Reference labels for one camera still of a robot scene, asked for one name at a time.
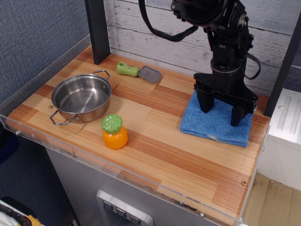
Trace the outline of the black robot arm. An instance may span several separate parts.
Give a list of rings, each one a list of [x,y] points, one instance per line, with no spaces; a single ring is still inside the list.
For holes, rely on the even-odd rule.
[[[194,89],[202,112],[209,112],[216,99],[231,105],[231,125],[256,110],[258,97],[246,87],[248,53],[253,47],[245,6],[238,0],[174,0],[174,15],[184,22],[202,27],[207,34],[212,73],[194,74]]]

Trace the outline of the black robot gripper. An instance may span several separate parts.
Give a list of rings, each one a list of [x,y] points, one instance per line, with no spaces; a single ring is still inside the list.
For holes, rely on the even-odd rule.
[[[256,111],[258,97],[244,84],[246,64],[234,67],[211,65],[212,73],[195,73],[194,89],[202,112],[209,112],[218,99],[231,106],[231,126],[238,126],[246,114]]]

